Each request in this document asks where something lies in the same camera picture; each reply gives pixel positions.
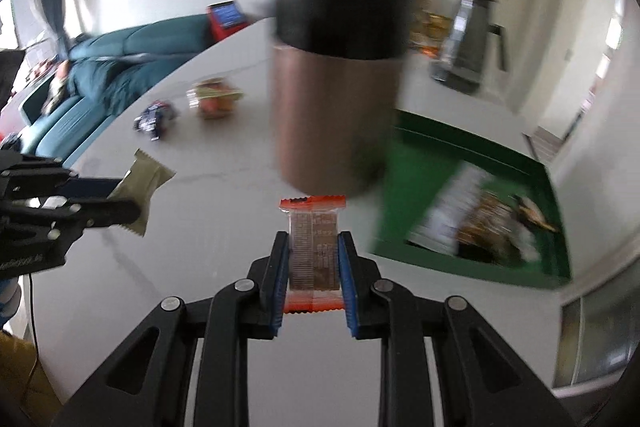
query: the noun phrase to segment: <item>green tray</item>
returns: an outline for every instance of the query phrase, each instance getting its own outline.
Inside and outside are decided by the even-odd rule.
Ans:
[[[557,288],[571,280],[558,202],[541,163],[455,127],[398,111],[396,135],[387,159],[383,212],[374,253],[402,263],[475,279],[536,288]],[[507,201],[528,196],[559,233],[536,232],[540,261],[518,267],[470,261],[405,242],[441,187],[467,161],[494,175],[484,185]]]

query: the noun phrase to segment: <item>snack bar wrapper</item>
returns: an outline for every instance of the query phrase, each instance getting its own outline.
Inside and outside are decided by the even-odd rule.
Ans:
[[[156,188],[161,187],[175,176],[175,171],[165,167],[138,149],[136,157],[129,172],[122,181],[113,189],[109,198],[130,198],[140,206],[140,217],[130,225],[121,225],[131,232],[144,236],[146,223],[149,219],[151,196]]]
[[[282,200],[289,214],[289,285],[284,312],[344,308],[338,270],[338,211],[344,196]]]

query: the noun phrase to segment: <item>copper mug body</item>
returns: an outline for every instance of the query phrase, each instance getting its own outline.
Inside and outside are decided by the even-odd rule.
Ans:
[[[353,196],[380,178],[402,64],[274,44],[276,155],[289,184],[306,194]]]

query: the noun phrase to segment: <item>floor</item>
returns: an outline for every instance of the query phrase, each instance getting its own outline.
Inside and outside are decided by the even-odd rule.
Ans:
[[[531,136],[531,144],[539,161],[544,165],[549,165],[562,147],[562,140],[542,127],[538,127]]]

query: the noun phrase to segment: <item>blue gripper pad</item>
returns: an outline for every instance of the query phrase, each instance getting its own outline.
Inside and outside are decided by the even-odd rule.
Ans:
[[[338,268],[340,269],[340,286],[342,287],[342,299],[344,300],[344,313],[347,317],[347,327],[351,330],[351,336],[358,336],[358,317],[356,315],[356,292],[353,283],[353,274],[347,256],[347,248],[344,239],[338,235]]]
[[[282,325],[282,316],[284,314],[284,301],[287,296],[287,280],[289,276],[289,239],[284,245],[280,256],[280,265],[278,266],[278,274],[273,289],[273,301],[271,301],[271,332],[274,337],[278,336],[278,330]]]

